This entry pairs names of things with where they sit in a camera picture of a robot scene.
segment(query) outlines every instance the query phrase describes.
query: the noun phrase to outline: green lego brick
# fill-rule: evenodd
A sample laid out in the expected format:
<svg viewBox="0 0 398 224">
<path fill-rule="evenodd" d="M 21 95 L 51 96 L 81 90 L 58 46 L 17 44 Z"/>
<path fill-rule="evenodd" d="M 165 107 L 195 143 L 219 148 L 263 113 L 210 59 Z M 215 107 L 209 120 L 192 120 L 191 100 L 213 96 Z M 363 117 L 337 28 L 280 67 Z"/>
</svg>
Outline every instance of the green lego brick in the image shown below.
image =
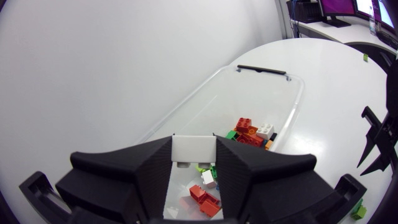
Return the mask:
<svg viewBox="0 0 398 224">
<path fill-rule="evenodd" d="M 197 169 L 197 171 L 199 171 L 201 173 L 204 171 L 208 171 L 208 169 L 200 168 L 199 165 L 196 165 L 195 168 Z"/>
<path fill-rule="evenodd" d="M 236 131 L 229 131 L 229 133 L 226 135 L 225 138 L 231 139 L 231 140 L 236 140 L 235 139 Z"/>
<path fill-rule="evenodd" d="M 358 211 L 351 214 L 351 217 L 355 220 L 360 220 L 365 217 L 366 208 L 364 206 L 359 206 Z"/>
<path fill-rule="evenodd" d="M 359 207 L 362 205 L 363 202 L 363 198 L 361 198 L 361 200 L 359 200 L 359 202 L 354 206 L 352 213 L 356 213 L 359 209 Z"/>
<path fill-rule="evenodd" d="M 217 178 L 217 170 L 216 170 L 216 167 L 215 167 L 215 166 L 211 166 L 211 167 L 210 167 L 210 170 L 211 170 L 211 174 L 212 174 L 213 178 L 214 178 L 214 179 Z"/>
</svg>

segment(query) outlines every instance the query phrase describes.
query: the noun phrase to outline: plastic storage bin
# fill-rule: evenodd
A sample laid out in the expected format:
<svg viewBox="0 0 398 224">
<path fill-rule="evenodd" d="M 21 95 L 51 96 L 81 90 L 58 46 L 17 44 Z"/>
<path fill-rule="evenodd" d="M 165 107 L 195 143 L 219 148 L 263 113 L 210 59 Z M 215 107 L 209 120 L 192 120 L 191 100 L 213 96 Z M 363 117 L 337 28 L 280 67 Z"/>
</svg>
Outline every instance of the plastic storage bin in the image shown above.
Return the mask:
<svg viewBox="0 0 398 224">
<path fill-rule="evenodd" d="M 278 133 L 270 151 L 277 151 L 287 137 L 298 112 L 304 82 L 294 75 L 276 75 L 237 67 L 223 67 L 209 77 L 141 140 L 151 141 L 173 133 L 179 135 L 226 136 L 238 119 L 251 118 L 253 126 L 274 125 Z M 207 189 L 195 169 L 179 169 L 173 164 L 164 218 L 209 219 L 190 198 L 195 184 L 220 198 L 216 189 Z M 219 212 L 214 218 L 222 218 Z"/>
</svg>

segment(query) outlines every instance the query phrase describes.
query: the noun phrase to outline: desk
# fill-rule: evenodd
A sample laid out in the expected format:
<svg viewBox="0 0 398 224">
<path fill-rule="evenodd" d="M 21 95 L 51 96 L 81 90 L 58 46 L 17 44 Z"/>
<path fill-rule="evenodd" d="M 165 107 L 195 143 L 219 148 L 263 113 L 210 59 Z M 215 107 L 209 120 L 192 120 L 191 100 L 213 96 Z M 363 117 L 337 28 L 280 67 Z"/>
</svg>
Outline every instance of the desk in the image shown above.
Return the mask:
<svg viewBox="0 0 398 224">
<path fill-rule="evenodd" d="M 366 25 L 363 22 L 359 22 L 358 20 L 354 19 L 345 19 L 345 21 L 349 22 L 351 26 L 337 28 L 324 22 L 313 22 L 309 24 L 299 22 L 298 28 L 301 33 L 309 37 L 323 37 L 324 39 L 333 40 L 343 44 L 372 45 L 380 47 L 394 55 L 397 54 L 397 51 L 392 47 L 381 42 L 378 37 L 370 34 L 369 22 Z"/>
<path fill-rule="evenodd" d="M 300 112 L 288 140 L 277 152 L 317 157 L 315 171 L 331 186 L 349 173 L 368 191 L 362 220 L 346 217 L 342 223 L 367 223 L 391 181 L 392 171 L 359 176 L 379 155 L 375 148 L 358 169 L 370 125 L 361 118 L 369 106 L 379 119 L 387 113 L 386 74 L 372 60 L 351 47 L 321 39 L 287 39 L 253 49 L 232 65 L 284 70 L 302 78 L 305 88 Z"/>
</svg>

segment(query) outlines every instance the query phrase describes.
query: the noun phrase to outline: red lego brick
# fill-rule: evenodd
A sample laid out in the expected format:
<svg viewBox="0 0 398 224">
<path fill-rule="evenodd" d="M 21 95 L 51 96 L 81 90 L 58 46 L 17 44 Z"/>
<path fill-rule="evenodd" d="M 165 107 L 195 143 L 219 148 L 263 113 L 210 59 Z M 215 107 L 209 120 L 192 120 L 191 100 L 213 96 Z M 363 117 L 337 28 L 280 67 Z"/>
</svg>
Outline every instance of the red lego brick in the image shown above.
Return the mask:
<svg viewBox="0 0 398 224">
<path fill-rule="evenodd" d="M 241 143 L 243 143 L 243 144 L 249 144 L 249 138 L 248 137 L 246 137 L 245 135 L 240 135 L 237 139 L 236 139 L 236 141 L 238 141 L 238 142 L 241 142 Z"/>
<path fill-rule="evenodd" d="M 189 188 L 191 197 L 199 203 L 199 201 L 205 196 L 206 192 L 202 190 L 198 185 L 194 185 Z"/>
<path fill-rule="evenodd" d="M 220 202 L 220 200 L 218 200 L 216 197 L 212 196 L 211 194 L 209 194 L 207 192 L 206 192 L 205 196 L 200 199 L 199 204 L 203 204 L 203 202 L 205 200 L 210 200 L 211 202 L 215 203 L 216 205 L 218 205 L 218 203 Z"/>
<path fill-rule="evenodd" d="M 251 125 L 251 119 L 239 118 L 239 121 L 236 124 L 236 130 L 242 133 L 248 133 L 250 125 Z"/>
<path fill-rule="evenodd" d="M 207 216 L 213 217 L 220 210 L 220 206 L 211 202 L 211 200 L 207 199 L 200 205 L 200 211 L 206 213 Z"/>
<path fill-rule="evenodd" d="M 260 147 L 262 142 L 264 141 L 263 138 L 257 136 L 256 134 L 244 134 L 244 136 L 246 136 L 246 138 L 248 139 L 248 144 L 252 146 Z"/>
</svg>

